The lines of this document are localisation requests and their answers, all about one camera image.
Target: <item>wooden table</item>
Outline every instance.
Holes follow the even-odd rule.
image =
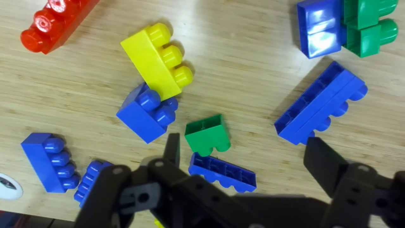
[[[24,50],[19,41],[40,2],[4,2],[0,9],[0,173],[16,179],[24,195],[0,202],[1,211],[73,221],[74,192],[47,194],[20,142],[31,132],[66,137],[79,174],[93,159],[136,169],[141,159],[162,155],[167,135],[144,145],[115,118],[140,76],[120,41],[143,27],[168,21],[186,51],[195,81],[179,98],[168,132],[221,113],[231,150],[214,154],[257,174],[257,193],[305,194],[328,201],[302,166],[303,146],[281,140],[273,122],[334,60],[368,85],[364,100],[333,118],[320,136],[348,160],[368,164],[392,178],[405,159],[405,40],[360,60],[345,50],[307,60],[296,47],[296,0],[101,0],[68,42],[48,56]],[[405,30],[405,4],[391,18]],[[191,151],[181,138],[181,169]],[[148,213],[139,227],[153,227]]]

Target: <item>blue building block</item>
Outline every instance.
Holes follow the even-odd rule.
[[[143,84],[126,97],[116,117],[145,144],[150,144],[176,121],[177,107],[176,98],[160,103],[159,95]]]
[[[233,185],[238,193],[255,189],[254,173],[211,156],[201,157],[193,154],[190,160],[188,173],[191,175],[204,175],[209,183],[217,180],[224,188]]]
[[[341,8],[341,0],[303,0],[296,5],[301,51],[307,59],[340,51]]]
[[[341,117],[347,100],[360,100],[366,84],[352,73],[333,62],[315,83],[274,123],[279,137],[292,145],[306,145],[314,130],[322,132],[330,126],[329,116]]]
[[[101,171],[106,168],[112,166],[110,163],[102,163],[102,161],[92,161],[86,170],[86,174],[83,175],[77,192],[74,194],[74,201],[79,203],[79,208],[82,208],[91,193],[91,189],[93,184],[96,183],[98,175]]]
[[[78,185],[63,140],[49,133],[31,133],[21,147],[47,193],[66,193]]]

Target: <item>table surface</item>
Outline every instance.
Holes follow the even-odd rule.
[[[4,2],[0,9],[0,173],[17,180],[24,195],[0,201],[1,211],[73,221],[74,192],[47,194],[20,149],[31,132],[64,136],[79,174],[93,159],[136,169],[162,155],[167,135],[143,144],[115,113],[141,79],[120,42],[157,21],[171,23],[173,38],[195,69],[193,84],[179,98],[168,132],[183,135],[188,122],[221,113],[231,136],[219,159],[253,170],[257,193],[305,194],[328,201],[302,165],[303,146],[281,140],[273,128],[283,111],[331,62],[366,81],[368,95],[349,104],[341,118],[319,133],[348,160],[392,176],[405,159],[405,40],[398,37],[374,57],[350,52],[307,60],[297,49],[297,0],[101,0],[68,42],[48,56],[30,54],[19,35],[29,27],[39,2]],[[390,18],[405,30],[405,4]],[[191,151],[181,138],[181,169]],[[147,213],[139,227],[152,227]]]

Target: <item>green building block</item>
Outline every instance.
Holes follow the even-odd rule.
[[[343,0],[343,24],[354,30],[373,27],[396,7],[397,0]]]
[[[360,31],[347,27],[344,47],[364,59],[379,54],[379,47],[392,43],[397,37],[397,26],[391,19],[381,21],[377,26]]]
[[[201,157],[217,152],[225,152],[230,149],[229,133],[222,116],[214,116],[206,119],[188,123],[185,137],[192,150]]]

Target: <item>mega bloks block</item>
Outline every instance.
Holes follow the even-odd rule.
[[[182,65],[182,54],[169,40],[169,28],[157,23],[121,42],[143,80],[162,100],[181,94],[192,83],[190,68]]]
[[[155,228],[164,228],[158,220],[154,220],[153,225],[155,226]]]
[[[306,145],[314,131],[326,131],[329,116],[341,117],[347,100],[360,100],[366,84],[352,73],[333,62],[306,92],[274,123],[279,137],[292,145]]]
[[[343,23],[353,30],[373,27],[396,7],[397,0],[343,0]]]
[[[301,51],[307,59],[340,51],[340,0],[303,0],[296,11]]]
[[[143,84],[126,97],[116,117],[145,144],[150,144],[176,121],[177,107],[176,98],[160,102],[159,95]]]
[[[62,46],[98,0],[48,0],[20,36],[24,47],[44,55]]]
[[[193,154],[190,160],[188,173],[202,175],[209,183],[219,182],[221,187],[235,188],[238,193],[254,192],[255,174],[215,157],[201,157]]]
[[[78,185],[63,140],[49,133],[31,133],[21,147],[47,193],[66,193]]]
[[[391,19],[379,21],[376,26],[364,30],[352,27],[345,30],[344,47],[362,59],[379,54],[379,47],[392,43],[398,33],[397,24]]]
[[[110,163],[104,161],[92,161],[86,170],[86,174],[83,175],[77,192],[74,194],[74,201],[79,203],[79,208],[82,208],[91,193],[92,187],[95,185],[98,175],[101,171],[106,168],[112,166]]]
[[[220,114],[188,123],[185,137],[191,151],[202,157],[210,156],[214,147],[217,152],[225,152],[230,149],[229,133]]]

